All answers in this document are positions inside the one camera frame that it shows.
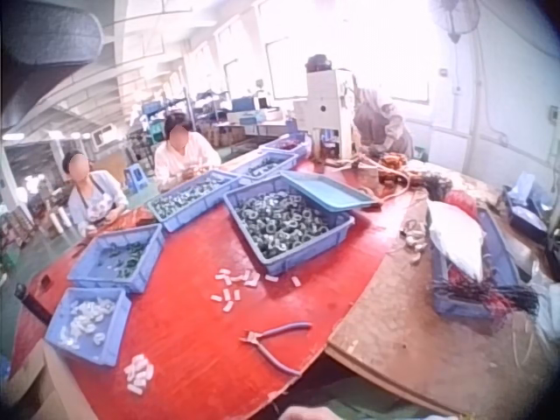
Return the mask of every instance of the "bottle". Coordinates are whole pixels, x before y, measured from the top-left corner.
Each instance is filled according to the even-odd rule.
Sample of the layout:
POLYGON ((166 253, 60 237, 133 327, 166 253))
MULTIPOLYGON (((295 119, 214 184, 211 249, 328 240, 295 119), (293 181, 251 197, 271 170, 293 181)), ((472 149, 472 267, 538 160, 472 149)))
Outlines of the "bottle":
POLYGON ((14 292, 16 298, 21 300, 21 303, 31 312, 35 317, 41 321, 46 326, 49 325, 53 315, 45 309, 45 307, 31 294, 27 291, 24 284, 16 284, 16 291, 14 292))

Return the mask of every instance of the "white cylinder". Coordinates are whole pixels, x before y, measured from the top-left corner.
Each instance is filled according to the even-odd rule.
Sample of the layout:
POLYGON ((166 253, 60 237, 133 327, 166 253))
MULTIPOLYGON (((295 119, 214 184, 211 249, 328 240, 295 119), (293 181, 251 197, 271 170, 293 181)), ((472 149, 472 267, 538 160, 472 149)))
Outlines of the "white cylinder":
POLYGON ((51 218, 51 222, 54 225, 54 228, 57 230, 59 234, 62 235, 64 233, 64 229, 62 228, 62 225, 60 225, 59 218, 56 217, 55 213, 50 213, 49 217, 51 218))
POLYGON ((62 220, 62 223, 64 223, 64 226, 66 226, 67 228, 70 228, 72 226, 72 222, 68 218, 67 212, 63 207, 59 207, 59 216, 62 220))

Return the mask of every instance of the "woman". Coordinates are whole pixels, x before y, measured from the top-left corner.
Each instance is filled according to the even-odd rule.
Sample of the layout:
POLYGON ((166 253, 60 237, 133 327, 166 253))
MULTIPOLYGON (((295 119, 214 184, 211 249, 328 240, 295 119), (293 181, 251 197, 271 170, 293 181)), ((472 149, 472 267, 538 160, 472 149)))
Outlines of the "woman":
POLYGON ((183 113, 165 118, 165 138, 155 153, 156 180, 159 191, 167 191, 194 176, 200 167, 221 164, 220 155, 210 143, 193 130, 183 113))
POLYGON ((360 151, 372 158, 386 152, 412 158, 412 137, 391 99, 374 89, 358 89, 358 92, 353 123, 360 132, 360 151))
POLYGON ((107 171, 89 171, 89 161, 81 152, 69 151, 62 169, 74 182, 68 209, 82 236, 93 236, 97 228, 113 223, 129 202, 118 181, 107 171))

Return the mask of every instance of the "pliers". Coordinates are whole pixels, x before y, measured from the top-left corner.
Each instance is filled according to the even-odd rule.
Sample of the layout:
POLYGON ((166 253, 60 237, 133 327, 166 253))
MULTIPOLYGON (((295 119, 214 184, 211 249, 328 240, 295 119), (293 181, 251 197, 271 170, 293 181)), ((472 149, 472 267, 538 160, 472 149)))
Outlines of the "pliers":
POLYGON ((279 361, 276 357, 274 357, 272 355, 272 353, 269 352, 266 349, 265 346, 263 346, 263 344, 261 344, 259 339, 266 339, 267 337, 271 337, 271 336, 277 335, 279 333, 284 333, 286 331, 299 330, 299 329, 309 329, 311 327, 312 327, 312 324, 310 322, 293 322, 291 324, 282 325, 282 326, 279 326, 278 328, 273 328, 273 329, 265 331, 265 332, 247 331, 247 337, 246 338, 245 337, 241 338, 239 340, 244 341, 244 342, 249 343, 249 344, 252 344, 253 346, 256 346, 256 348, 261 352, 261 354, 270 363, 272 363, 275 366, 275 368, 277 368, 278 370, 281 370, 282 372, 284 372, 288 375, 300 376, 301 372, 284 365, 281 361, 279 361))

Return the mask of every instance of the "blue lid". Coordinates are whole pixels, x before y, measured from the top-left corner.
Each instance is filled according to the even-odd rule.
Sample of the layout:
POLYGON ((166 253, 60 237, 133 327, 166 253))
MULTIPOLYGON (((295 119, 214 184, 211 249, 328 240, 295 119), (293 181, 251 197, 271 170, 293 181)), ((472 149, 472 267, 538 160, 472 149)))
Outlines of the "blue lid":
POLYGON ((302 193, 319 201, 330 212, 370 207, 377 203, 368 195, 317 173, 282 171, 282 176, 302 193))

